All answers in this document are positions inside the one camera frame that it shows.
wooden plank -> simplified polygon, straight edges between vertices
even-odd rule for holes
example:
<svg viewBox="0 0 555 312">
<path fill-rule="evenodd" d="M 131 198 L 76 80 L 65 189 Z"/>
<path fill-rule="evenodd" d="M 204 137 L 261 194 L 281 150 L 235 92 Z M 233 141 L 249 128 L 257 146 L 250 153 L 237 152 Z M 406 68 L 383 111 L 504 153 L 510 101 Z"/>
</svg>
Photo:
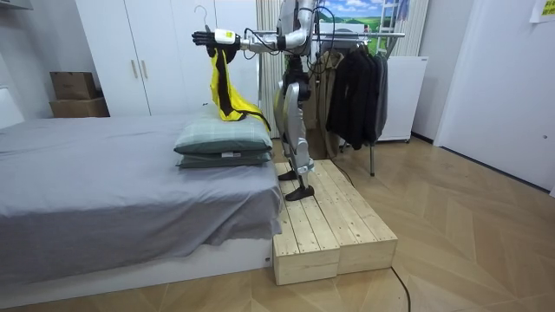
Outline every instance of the wooden plank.
<svg viewBox="0 0 555 312">
<path fill-rule="evenodd" d="M 276 164 L 276 169 L 278 170 L 282 165 L 283 164 Z M 276 257 L 298 254 L 297 240 L 295 239 L 295 233 L 291 226 L 289 213 L 287 213 L 287 209 L 284 205 L 282 206 L 281 212 L 279 212 L 279 223 L 281 224 L 282 233 L 274 236 L 274 252 Z"/>
<path fill-rule="evenodd" d="M 284 194 L 289 194 L 290 192 L 295 191 L 295 186 L 293 186 L 292 181 L 282 181 L 279 185 L 281 186 L 281 190 Z M 291 220 L 293 232 L 295 232 L 298 250 L 301 253 L 320 250 L 316 235 L 314 235 L 314 232 L 312 231 L 309 219 L 306 217 L 306 213 L 304 213 L 304 208 L 301 202 L 285 202 L 285 207 L 289 213 L 289 219 Z"/>
<path fill-rule="evenodd" d="M 339 245 L 358 244 L 355 236 L 349 230 L 349 226 L 331 200 L 330 195 L 325 191 L 320 179 L 313 172 L 309 172 L 309 184 L 314 187 L 314 197 Z"/>
<path fill-rule="evenodd" d="M 298 181 L 293 181 L 293 185 L 295 188 L 298 188 Z M 318 241 L 320 249 L 330 250 L 339 248 L 339 243 L 333 235 L 330 225 L 323 216 L 320 206 L 314 197 L 310 196 L 308 198 L 301 199 L 301 204 L 303 205 L 304 213 L 306 213 L 306 217 L 309 219 L 310 225 L 312 226 L 314 235 L 316 235 L 316 240 Z"/>
<path fill-rule="evenodd" d="M 337 187 L 331 176 L 323 168 L 322 163 L 320 161 L 315 161 L 314 167 L 316 169 L 316 175 L 320 179 L 323 188 L 330 195 L 331 200 L 340 211 L 343 219 L 347 223 L 347 226 L 355 235 L 356 241 L 360 244 L 376 242 L 377 239 L 374 234 L 372 234 L 368 226 L 362 221 L 361 217 L 350 205 L 350 202 L 345 197 L 345 194 L 339 190 L 339 187 Z"/>
<path fill-rule="evenodd" d="M 274 257 L 276 284 L 316 281 L 337 276 L 339 252 L 339 249 L 333 249 Z"/>
<path fill-rule="evenodd" d="M 396 240 L 341 247 L 337 274 L 390 268 Z"/>
<path fill-rule="evenodd" d="M 337 169 L 331 160 L 318 161 L 325 171 L 335 181 L 337 187 L 345 194 L 345 197 L 351 203 L 362 221 L 370 228 L 375 238 L 379 241 L 397 239 L 397 236 L 383 222 L 383 220 L 375 213 L 374 209 L 362 197 L 362 195 L 351 185 L 349 181 Z"/>
</svg>

pillow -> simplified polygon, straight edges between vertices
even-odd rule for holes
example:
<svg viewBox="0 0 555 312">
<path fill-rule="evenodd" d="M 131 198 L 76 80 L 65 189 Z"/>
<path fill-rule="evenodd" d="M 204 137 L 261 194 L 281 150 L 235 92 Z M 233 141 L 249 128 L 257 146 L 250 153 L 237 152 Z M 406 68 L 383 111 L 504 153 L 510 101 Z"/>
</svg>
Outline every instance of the pillow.
<svg viewBox="0 0 555 312">
<path fill-rule="evenodd" d="M 223 121 L 217 114 L 201 114 L 186 125 L 174 148 L 180 154 L 270 150 L 271 140 L 264 122 L 251 116 L 240 121 Z"/>
<path fill-rule="evenodd" d="M 264 164 L 271 160 L 271 153 L 220 153 L 220 154 L 187 154 L 180 157 L 177 166 L 181 168 L 213 168 L 221 166 L 252 166 Z"/>
</svg>

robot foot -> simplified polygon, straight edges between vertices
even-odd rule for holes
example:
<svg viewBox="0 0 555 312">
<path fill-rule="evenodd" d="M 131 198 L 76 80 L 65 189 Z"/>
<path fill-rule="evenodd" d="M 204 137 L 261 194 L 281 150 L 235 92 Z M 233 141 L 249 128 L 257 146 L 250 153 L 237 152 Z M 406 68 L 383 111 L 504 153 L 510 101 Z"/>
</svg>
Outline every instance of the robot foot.
<svg viewBox="0 0 555 312">
<path fill-rule="evenodd" d="M 280 181 L 292 181 L 297 179 L 297 174 L 294 170 L 290 170 L 287 173 L 278 175 L 277 179 Z"/>
<path fill-rule="evenodd" d="M 285 195 L 287 201 L 297 201 L 309 196 L 314 196 L 314 189 L 309 185 L 307 188 L 297 188 L 295 191 Z"/>
</svg>

green plaid pillow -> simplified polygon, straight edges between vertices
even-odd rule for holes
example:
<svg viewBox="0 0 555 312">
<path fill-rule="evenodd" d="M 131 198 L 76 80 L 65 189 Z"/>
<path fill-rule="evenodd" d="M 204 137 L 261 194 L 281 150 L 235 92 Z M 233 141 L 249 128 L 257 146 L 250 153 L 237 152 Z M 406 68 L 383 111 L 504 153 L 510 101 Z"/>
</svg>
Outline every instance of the green plaid pillow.
<svg viewBox="0 0 555 312">
<path fill-rule="evenodd" d="M 216 114 L 202 114 L 185 126 L 174 148 L 180 154 L 270 150 L 271 140 L 263 121 L 251 116 L 223 121 Z"/>
</svg>

cabinet handle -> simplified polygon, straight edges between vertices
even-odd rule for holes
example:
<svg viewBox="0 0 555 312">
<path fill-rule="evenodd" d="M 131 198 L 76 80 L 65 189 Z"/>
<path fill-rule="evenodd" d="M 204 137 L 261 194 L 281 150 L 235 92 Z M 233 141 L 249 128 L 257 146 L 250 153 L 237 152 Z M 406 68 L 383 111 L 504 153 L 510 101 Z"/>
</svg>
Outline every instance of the cabinet handle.
<svg viewBox="0 0 555 312">
<path fill-rule="evenodd" d="M 139 76 L 137 75 L 137 68 L 135 67 L 135 61 L 131 60 L 131 67 L 133 68 L 133 74 L 135 74 L 135 79 L 139 78 Z"/>
<path fill-rule="evenodd" d="M 145 64 L 145 60 L 142 60 L 140 62 L 142 63 L 142 72 L 143 74 L 145 74 L 145 78 L 148 79 L 147 65 Z"/>
</svg>

